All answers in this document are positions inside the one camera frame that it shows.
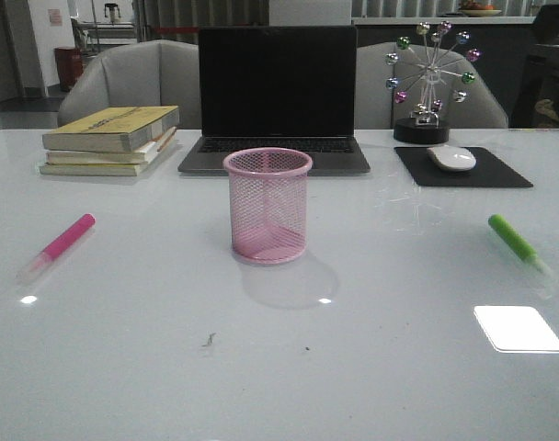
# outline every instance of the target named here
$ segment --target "laptop screen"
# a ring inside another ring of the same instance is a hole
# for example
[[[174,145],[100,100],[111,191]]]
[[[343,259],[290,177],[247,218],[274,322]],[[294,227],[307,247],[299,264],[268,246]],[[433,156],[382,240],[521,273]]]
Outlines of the laptop screen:
[[[353,134],[354,27],[203,28],[199,48],[203,135]]]

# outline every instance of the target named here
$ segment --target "red trash bin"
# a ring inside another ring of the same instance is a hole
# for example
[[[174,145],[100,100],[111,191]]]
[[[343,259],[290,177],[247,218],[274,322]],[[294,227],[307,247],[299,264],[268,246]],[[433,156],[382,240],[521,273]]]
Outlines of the red trash bin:
[[[77,48],[55,48],[55,61],[61,90],[69,92],[84,72],[81,51]]]

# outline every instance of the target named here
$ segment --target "book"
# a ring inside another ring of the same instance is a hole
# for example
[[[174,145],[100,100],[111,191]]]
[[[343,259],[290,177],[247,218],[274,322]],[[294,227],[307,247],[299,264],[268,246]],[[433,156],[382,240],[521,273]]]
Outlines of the book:
[[[45,163],[39,166],[42,175],[74,175],[74,176],[137,176],[143,172],[158,155],[172,143],[176,129],[171,128],[159,140],[151,141],[144,146],[145,149],[154,152],[149,156],[145,156],[145,161],[135,162],[105,162],[96,163],[94,158],[92,162],[83,160],[79,163]]]
[[[159,138],[129,153],[121,152],[77,152],[66,150],[47,151],[47,164],[142,164],[150,163],[164,148],[164,144],[176,132],[169,128]]]
[[[179,124],[178,106],[108,107],[42,135],[47,150],[127,153]]]

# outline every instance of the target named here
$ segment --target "bowl of fruit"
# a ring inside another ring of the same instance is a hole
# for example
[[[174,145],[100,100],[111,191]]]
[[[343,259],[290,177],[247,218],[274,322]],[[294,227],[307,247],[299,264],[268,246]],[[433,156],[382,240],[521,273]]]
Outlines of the bowl of fruit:
[[[483,5],[473,0],[461,0],[460,12],[469,17],[491,17],[500,14],[500,9],[494,9],[493,5]]]

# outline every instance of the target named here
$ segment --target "green highlighter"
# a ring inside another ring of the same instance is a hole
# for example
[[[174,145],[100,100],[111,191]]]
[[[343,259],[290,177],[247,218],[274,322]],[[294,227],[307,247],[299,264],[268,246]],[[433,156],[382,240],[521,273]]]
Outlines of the green highlighter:
[[[499,214],[488,218],[488,224],[525,264],[546,277],[554,278],[553,270],[541,260],[535,249]]]

